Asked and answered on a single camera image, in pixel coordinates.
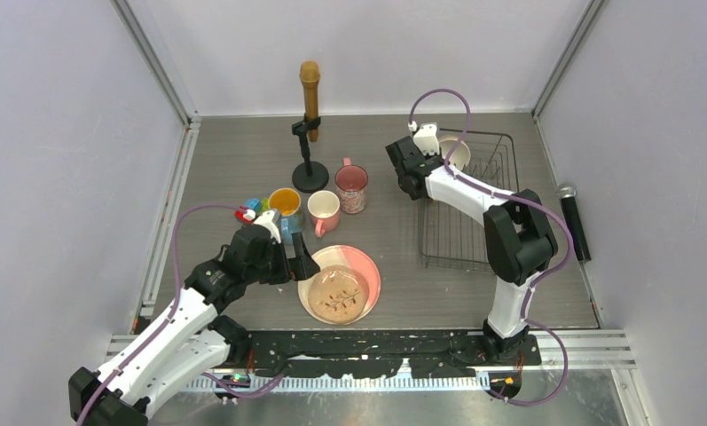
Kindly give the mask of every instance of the plate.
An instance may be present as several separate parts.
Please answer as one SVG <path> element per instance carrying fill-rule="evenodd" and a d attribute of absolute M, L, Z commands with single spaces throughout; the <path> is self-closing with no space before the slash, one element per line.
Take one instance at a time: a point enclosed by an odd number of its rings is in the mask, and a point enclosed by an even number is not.
<path fill-rule="evenodd" d="M 325 269 L 329 266 L 335 265 L 347 266 L 363 275 L 366 279 L 366 283 L 369 286 L 369 296 L 366 299 L 364 310 L 357 318 L 349 322 L 349 324 L 364 318 L 366 314 L 372 310 L 379 299 L 381 287 L 379 269 L 377 269 L 372 258 L 367 256 L 366 253 L 358 248 L 351 246 L 326 247 L 311 255 L 311 258 L 319 264 L 320 269 Z M 316 275 L 308 280 L 298 282 L 298 298 L 301 300 L 303 308 L 309 313 L 309 315 L 317 320 L 320 320 L 326 324 L 340 325 L 319 317 L 309 306 L 309 290 L 311 289 L 311 284 L 314 282 L 315 277 Z"/>

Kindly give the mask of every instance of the mug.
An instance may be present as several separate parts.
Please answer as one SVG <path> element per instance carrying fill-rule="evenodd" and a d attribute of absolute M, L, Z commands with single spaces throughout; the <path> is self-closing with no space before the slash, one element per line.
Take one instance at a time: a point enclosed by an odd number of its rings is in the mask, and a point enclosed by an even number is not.
<path fill-rule="evenodd" d="M 340 199 L 330 191 L 316 191 L 309 197 L 306 207 L 314 222 L 314 233 L 319 238 L 340 223 Z"/>
<path fill-rule="evenodd" d="M 366 170 L 352 164 L 350 158 L 344 158 L 342 167 L 334 175 L 334 182 L 342 211 L 352 215 L 366 208 L 366 185 L 369 183 Z"/>
<path fill-rule="evenodd" d="M 286 244 L 293 244 L 293 234 L 303 231 L 305 225 L 301 195 L 291 188 L 280 188 L 270 195 L 267 202 L 270 209 L 279 210 L 280 234 Z"/>

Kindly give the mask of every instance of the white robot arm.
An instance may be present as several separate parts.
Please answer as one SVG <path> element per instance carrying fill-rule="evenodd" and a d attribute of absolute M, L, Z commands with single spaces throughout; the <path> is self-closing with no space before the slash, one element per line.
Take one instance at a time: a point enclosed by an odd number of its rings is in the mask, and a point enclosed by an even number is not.
<path fill-rule="evenodd" d="M 144 426 L 194 377 L 242 359 L 248 332 L 220 312 L 249 284 L 306 280 L 319 272 L 299 233 L 293 235 L 296 257 L 287 258 L 279 220 L 272 209 L 238 230 L 217 257 L 193 269 L 169 308 L 125 350 L 96 372 L 79 368 L 68 381 L 71 417 L 78 420 L 89 405 L 84 425 Z"/>
<path fill-rule="evenodd" d="M 540 203 L 532 191 L 512 193 L 445 166 L 437 129 L 435 123 L 423 124 L 412 137 L 387 146 L 387 152 L 400 188 L 411 199 L 445 202 L 483 226 L 489 264 L 497 274 L 494 305 L 483 332 L 489 340 L 487 353 L 499 357 L 528 333 L 529 285 L 548 267 L 557 251 L 556 239 L 544 214 L 507 200 L 513 196 Z M 522 229 L 516 231 L 515 225 Z"/>

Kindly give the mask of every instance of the round black base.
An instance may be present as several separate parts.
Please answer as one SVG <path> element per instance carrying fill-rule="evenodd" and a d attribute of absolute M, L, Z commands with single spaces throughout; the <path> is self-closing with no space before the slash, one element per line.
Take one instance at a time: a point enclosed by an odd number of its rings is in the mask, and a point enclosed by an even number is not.
<path fill-rule="evenodd" d="M 321 162 L 311 162 L 311 176 L 306 174 L 306 165 L 301 163 L 293 170 L 293 186 L 302 193 L 315 193 L 329 182 L 327 167 Z"/>

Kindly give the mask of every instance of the orange mug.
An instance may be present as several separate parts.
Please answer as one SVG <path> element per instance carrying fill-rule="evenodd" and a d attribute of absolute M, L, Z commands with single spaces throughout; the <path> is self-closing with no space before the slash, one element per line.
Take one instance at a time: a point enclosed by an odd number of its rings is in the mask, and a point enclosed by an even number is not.
<path fill-rule="evenodd" d="M 309 197 L 306 207 L 314 222 L 314 233 L 319 238 L 340 223 L 340 199 L 335 193 L 316 191 Z"/>

